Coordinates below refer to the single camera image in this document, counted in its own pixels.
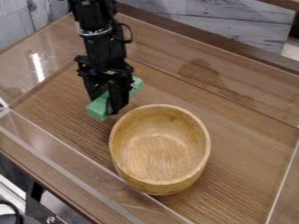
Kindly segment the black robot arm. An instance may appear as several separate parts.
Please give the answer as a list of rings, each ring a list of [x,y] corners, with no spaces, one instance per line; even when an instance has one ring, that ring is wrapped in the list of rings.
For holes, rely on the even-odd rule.
[[[116,20],[116,0],[68,0],[70,10],[79,26],[86,54],[78,55],[78,73],[92,102],[107,95],[104,113],[115,115],[130,102],[134,89],[134,67],[127,63],[126,27]]]

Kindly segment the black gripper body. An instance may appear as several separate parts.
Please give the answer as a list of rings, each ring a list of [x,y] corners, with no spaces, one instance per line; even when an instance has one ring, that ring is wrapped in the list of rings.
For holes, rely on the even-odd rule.
[[[75,61],[79,65],[79,76],[86,85],[130,85],[134,82],[134,68],[127,64],[127,44],[134,38],[126,39],[123,24],[104,24],[103,26],[79,27],[86,54]]]

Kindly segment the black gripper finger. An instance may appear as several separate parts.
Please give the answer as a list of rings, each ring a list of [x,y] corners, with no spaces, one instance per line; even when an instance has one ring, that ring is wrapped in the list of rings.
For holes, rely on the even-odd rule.
[[[111,115],[115,115],[129,104],[133,83],[134,80],[131,76],[114,76],[107,80],[107,112]]]
[[[103,73],[84,76],[83,83],[92,101],[108,91],[108,77]]]

